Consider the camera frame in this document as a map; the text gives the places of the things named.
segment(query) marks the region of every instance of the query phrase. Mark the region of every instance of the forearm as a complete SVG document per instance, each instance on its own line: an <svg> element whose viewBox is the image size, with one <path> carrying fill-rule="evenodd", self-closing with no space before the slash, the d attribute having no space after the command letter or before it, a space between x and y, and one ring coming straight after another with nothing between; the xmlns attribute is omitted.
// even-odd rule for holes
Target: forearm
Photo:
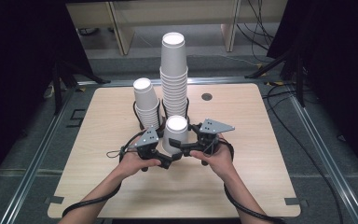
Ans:
<svg viewBox="0 0 358 224"><path fill-rule="evenodd" d="M244 207L255 211L259 214L265 215L263 209L259 206L255 198L243 184L240 176L236 171L230 172L229 175L222 176L223 181L228 189L229 194L234 198L235 201L243 205ZM250 216L240 209L237 209L240 215L241 223L270 223L266 220Z"/></svg>
<svg viewBox="0 0 358 224"><path fill-rule="evenodd" d="M81 202L101 198L113 192L125 177L116 169L113 170L95 189L93 189ZM70 211L60 223L93 223L100 214L106 201L79 207Z"/></svg>

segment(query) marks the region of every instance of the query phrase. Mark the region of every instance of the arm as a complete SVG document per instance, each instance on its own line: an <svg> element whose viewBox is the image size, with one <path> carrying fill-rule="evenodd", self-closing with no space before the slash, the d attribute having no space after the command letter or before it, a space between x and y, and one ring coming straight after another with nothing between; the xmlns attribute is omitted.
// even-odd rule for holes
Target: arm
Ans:
<svg viewBox="0 0 358 224"><path fill-rule="evenodd" d="M135 175L144 167L160 165L159 160L144 161L137 152L127 152L121 163L83 200L100 198L112 192L125 178ZM90 204L70 211L59 223L93 223L103 209L105 202Z"/></svg>
<svg viewBox="0 0 358 224"><path fill-rule="evenodd" d="M204 156L201 151L191 151L190 155L209 163L212 170L223 180L230 195L235 199L235 201L259 214L265 215L263 209L258 205L257 201L243 184L240 176L238 175L237 170L232 163L231 154L227 146L219 144L217 152L211 157ZM239 209L237 209L237 211L242 224L271 223L257 217L252 217Z"/></svg>

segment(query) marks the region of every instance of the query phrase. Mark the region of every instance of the circular mark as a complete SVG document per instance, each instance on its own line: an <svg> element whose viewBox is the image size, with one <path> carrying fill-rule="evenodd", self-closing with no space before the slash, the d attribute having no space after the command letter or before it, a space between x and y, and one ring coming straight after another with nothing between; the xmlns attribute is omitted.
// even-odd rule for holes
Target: circular mark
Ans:
<svg viewBox="0 0 358 224"><path fill-rule="evenodd" d="M211 95L210 93L203 93L203 94L201 95L201 98L202 98L202 100L204 100L204 101L210 101L210 100L212 100L212 95Z"/></svg>

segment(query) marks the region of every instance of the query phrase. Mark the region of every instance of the table top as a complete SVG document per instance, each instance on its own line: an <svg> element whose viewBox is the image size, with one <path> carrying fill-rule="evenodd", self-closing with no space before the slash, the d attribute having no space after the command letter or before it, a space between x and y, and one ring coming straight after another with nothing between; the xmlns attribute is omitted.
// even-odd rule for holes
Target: table top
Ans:
<svg viewBox="0 0 358 224"><path fill-rule="evenodd" d="M162 99L162 89L155 86ZM203 93L212 99L205 101ZM298 204L286 205L285 198L296 198L269 116L255 84L188 85L190 123L214 119L232 126L224 133L234 146L234 165L247 188L269 216L296 217ZM139 122L132 111L133 87L98 89L79 130L55 196L62 203L51 203L50 217L79 202L118 164L106 152L119 150L136 133ZM191 132L189 141L195 142ZM165 153L158 144L157 149ZM110 199L99 217L172 218L237 217L228 201L222 180L209 166L185 157L168 170L149 168L125 179L121 190Z"/></svg>

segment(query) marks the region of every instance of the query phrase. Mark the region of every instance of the human hand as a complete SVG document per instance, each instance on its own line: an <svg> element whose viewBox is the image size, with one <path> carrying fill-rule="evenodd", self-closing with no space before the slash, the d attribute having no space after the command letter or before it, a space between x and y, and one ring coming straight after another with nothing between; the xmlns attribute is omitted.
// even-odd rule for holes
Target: human hand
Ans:
<svg viewBox="0 0 358 224"><path fill-rule="evenodd" d="M218 134L218 137L224 139L221 133ZM210 157L205 156L203 152L196 150L190 151L190 155L196 159L208 162L212 170L223 180L227 175L236 173L232 163L231 153L226 145L218 144L216 152Z"/></svg>
<svg viewBox="0 0 358 224"><path fill-rule="evenodd" d="M139 138L140 137L135 138L132 143L138 141ZM126 178L128 176L135 175L142 168L158 165L161 165L161 161L156 159L142 160L136 149L127 149L127 152L124 154L123 159L115 170L119 171L123 177Z"/></svg>

